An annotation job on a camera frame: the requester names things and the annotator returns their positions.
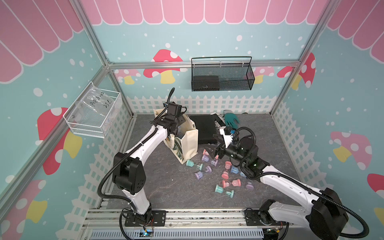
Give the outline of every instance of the black mounting plate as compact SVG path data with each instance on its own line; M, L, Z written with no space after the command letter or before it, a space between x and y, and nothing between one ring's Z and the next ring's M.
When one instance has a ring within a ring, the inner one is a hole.
M167 211L156 211L152 210L152 216L153 216L153 225L154 227L164 227L166 222L166 213ZM140 222L139 219L136 218L136 216L133 213L127 214L127 218L125 219L126 227L142 227L142 222Z

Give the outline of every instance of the black mesh basket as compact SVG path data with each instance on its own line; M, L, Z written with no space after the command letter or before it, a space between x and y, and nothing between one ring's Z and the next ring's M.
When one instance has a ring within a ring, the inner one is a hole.
M255 81L251 60L247 56L192 58L192 91L251 90Z

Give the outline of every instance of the white picket fence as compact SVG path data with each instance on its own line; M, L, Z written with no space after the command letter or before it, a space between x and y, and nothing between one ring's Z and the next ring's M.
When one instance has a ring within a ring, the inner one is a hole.
M107 136L103 139L103 144L98 146L99 153L94 154L95 162L89 165L89 174L84 175L84 185L78 187L79 197L72 200L72 211L64 215L66 224L63 229L56 232L59 240L75 240L78 238L79 229L81 229L89 209L96 206L99 198L97 195L97 187L101 179L113 165L113 157L118 151L128 122L128 112L125 107L122 107L109 129Z
M139 114L153 114L153 109L163 108L163 103L167 101L167 96L165 98L161 98L160 96L153 98L151 96L149 99L145 97L138 98L135 96L133 99L127 97L127 101L133 112ZM261 96L258 96L257 98L254 98L253 96L249 98L246 98L245 96L242 98L237 96L234 98L231 98L230 96L226 98L223 98L222 96L219 98L215 98L214 96L211 98L208 98L207 96L204 96L203 98L200 98L199 96L196 98L192 98L191 96L187 98L184 98L183 96L177 98L174 96L171 101L187 107L187 113L221 113L224 110L232 110L234 113L269 113L276 101L276 96L273 98L269 98L269 96L265 98L262 98Z
M286 108L286 102L281 103L274 114L278 130L300 180L319 189L332 189L333 185L325 181L327 174L320 172L320 162L314 160L315 153L309 151L310 144L304 142L305 135L300 134L300 128L296 127L296 120L292 120L292 116L293 114L289 114L289 108Z

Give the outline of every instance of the rubber glove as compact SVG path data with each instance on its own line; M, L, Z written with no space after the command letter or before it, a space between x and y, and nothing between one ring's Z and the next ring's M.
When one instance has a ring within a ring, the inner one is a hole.
M224 119L225 119L225 125L228 127L232 127L233 129L237 129L237 123L240 123L239 119L234 113L226 113L224 114Z

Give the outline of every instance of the wire mesh basket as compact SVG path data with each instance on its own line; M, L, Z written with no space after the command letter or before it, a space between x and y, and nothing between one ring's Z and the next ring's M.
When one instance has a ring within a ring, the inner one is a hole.
M255 81L251 60L248 56L192 58L192 91L251 90Z
M63 117L73 134L105 138L121 106L119 92L99 89L90 82Z

